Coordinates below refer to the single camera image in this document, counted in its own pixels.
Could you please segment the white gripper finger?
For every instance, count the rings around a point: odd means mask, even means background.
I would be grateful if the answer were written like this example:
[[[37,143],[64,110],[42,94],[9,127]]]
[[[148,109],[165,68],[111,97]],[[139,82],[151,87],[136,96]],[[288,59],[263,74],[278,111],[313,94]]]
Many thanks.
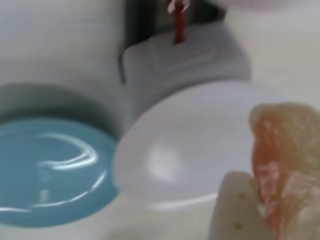
[[[251,175],[232,171],[220,185],[210,223],[210,240],[271,240]]]

